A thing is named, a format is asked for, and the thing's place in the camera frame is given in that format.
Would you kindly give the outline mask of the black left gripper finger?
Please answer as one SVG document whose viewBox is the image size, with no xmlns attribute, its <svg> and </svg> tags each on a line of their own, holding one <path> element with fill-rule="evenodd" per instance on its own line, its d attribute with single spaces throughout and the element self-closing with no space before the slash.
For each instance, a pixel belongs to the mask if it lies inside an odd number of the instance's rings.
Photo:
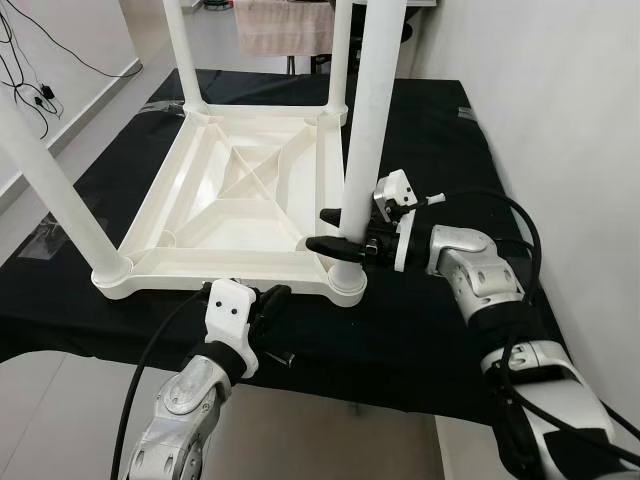
<svg viewBox="0 0 640 480">
<path fill-rule="evenodd" d="M 261 292 L 251 308 L 251 342 L 260 343 L 262 338 L 278 323 L 292 289 L 288 285 L 273 285 Z"/>
</svg>

